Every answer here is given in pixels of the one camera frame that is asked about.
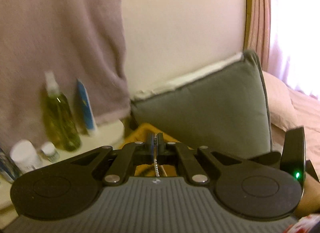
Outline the right hand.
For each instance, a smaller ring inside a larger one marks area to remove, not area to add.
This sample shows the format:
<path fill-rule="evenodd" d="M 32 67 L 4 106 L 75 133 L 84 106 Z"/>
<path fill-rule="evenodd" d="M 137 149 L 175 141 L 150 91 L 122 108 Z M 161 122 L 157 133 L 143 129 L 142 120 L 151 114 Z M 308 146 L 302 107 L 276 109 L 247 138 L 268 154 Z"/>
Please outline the right hand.
<path fill-rule="evenodd" d="M 306 174 L 304 181 L 303 197 L 294 211 L 294 216 L 298 219 L 320 210 L 320 184 L 310 174 Z"/>

